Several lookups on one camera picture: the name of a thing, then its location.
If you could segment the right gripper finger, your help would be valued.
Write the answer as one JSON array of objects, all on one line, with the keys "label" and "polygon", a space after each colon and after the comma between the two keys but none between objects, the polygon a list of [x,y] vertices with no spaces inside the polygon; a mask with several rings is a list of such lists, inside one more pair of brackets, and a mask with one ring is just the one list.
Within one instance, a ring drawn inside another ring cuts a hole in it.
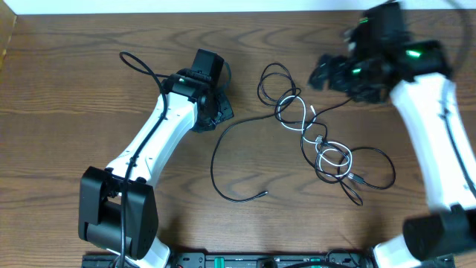
[{"label": "right gripper finger", "polygon": [[332,73],[328,71],[315,70],[309,77],[308,84],[315,90],[323,91],[332,88]]},{"label": "right gripper finger", "polygon": [[344,56],[333,56],[330,54],[323,54],[317,64],[316,71],[330,72],[336,71],[341,64],[344,63]]}]

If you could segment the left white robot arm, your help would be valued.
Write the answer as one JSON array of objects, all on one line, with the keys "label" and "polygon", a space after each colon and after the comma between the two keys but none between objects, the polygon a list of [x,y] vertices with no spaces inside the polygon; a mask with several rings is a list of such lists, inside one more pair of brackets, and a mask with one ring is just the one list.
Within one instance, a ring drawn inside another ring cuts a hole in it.
[{"label": "left white robot arm", "polygon": [[165,267],[170,249],[157,237],[154,188],[168,159],[189,131],[215,130],[234,116],[219,85],[230,67],[218,54],[199,49],[190,68],[156,74],[137,70],[158,85],[157,104],[136,137],[104,169],[89,167],[80,180],[78,235],[111,252],[101,267]]}]

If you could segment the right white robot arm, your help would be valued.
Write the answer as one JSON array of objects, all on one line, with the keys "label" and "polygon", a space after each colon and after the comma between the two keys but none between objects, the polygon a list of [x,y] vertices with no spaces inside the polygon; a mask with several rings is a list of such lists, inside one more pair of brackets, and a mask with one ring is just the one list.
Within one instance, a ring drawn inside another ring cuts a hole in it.
[{"label": "right white robot arm", "polygon": [[475,155],[461,121],[453,71],[440,42],[415,42],[400,4],[366,10],[348,37],[350,54],[323,55],[309,85],[355,101],[390,101],[408,130],[429,215],[374,246],[374,267],[430,267],[475,249]]}]

